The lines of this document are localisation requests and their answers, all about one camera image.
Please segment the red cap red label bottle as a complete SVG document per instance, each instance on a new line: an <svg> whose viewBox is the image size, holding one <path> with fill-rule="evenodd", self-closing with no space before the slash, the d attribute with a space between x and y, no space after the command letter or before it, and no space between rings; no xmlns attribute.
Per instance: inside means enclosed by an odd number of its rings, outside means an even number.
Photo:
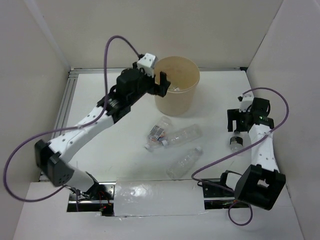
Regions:
<svg viewBox="0 0 320 240"><path fill-rule="evenodd" d="M170 85L168 91L179 92L181 89L178 86Z"/></svg>

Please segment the black label small bottle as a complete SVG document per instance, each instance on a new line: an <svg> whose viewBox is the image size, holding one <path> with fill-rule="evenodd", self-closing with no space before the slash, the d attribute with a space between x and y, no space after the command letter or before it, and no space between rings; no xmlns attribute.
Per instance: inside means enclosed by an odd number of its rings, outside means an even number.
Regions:
<svg viewBox="0 0 320 240"><path fill-rule="evenodd" d="M229 146L233 153L236 153L244 148L244 139L240 132L233 132L233 135L229 140Z"/></svg>

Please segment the blue label clear bottle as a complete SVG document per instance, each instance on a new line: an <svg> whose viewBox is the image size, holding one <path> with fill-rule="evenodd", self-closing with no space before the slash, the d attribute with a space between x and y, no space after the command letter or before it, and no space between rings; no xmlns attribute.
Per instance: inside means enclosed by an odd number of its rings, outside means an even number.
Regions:
<svg viewBox="0 0 320 240"><path fill-rule="evenodd" d="M162 141L165 139L172 126L172 121L168 117L162 116L146 136L144 148L147 151L152 152L154 149L162 147Z"/></svg>

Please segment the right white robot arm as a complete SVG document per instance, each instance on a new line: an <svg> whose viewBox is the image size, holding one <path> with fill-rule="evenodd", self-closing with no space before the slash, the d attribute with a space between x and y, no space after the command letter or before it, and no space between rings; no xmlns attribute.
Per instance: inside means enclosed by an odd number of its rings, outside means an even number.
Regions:
<svg viewBox="0 0 320 240"><path fill-rule="evenodd" d="M233 152L244 149L242 133L248 133L251 148L251 164L237 181L219 182L218 190L223 196L233 192L235 199L261 209L271 210L279 197L286 177L280 173L273 147L274 120L269 117L270 101L244 94L238 97L239 108L227 110L227 130L233 135L229 140Z"/></svg>

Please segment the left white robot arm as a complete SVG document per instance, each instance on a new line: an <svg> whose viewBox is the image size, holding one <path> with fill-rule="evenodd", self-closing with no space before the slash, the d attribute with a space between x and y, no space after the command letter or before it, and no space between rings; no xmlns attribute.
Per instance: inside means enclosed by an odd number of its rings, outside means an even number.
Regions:
<svg viewBox="0 0 320 240"><path fill-rule="evenodd" d="M88 172L69 164L73 156L96 135L113 126L131 110L146 93L164 97L170 86L163 71L148 76L136 64L124 69L116 79L116 85L83 118L75 130L68 131L45 142L35 143L36 165L55 187L69 187L92 200L105 188Z"/></svg>

